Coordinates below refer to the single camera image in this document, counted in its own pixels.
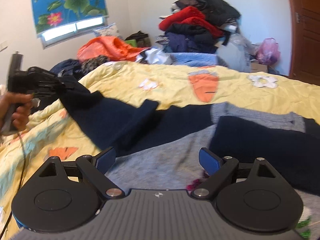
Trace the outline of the person's left hand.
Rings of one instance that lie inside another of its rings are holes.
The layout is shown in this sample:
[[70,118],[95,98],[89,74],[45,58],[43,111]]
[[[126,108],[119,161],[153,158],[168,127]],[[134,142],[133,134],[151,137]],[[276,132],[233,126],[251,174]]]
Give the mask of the person's left hand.
[[31,94],[5,92],[4,95],[1,96],[1,128],[3,128],[5,124],[5,116],[10,106],[18,104],[19,107],[12,113],[10,120],[18,131],[25,130],[33,106],[32,99],[33,96]]

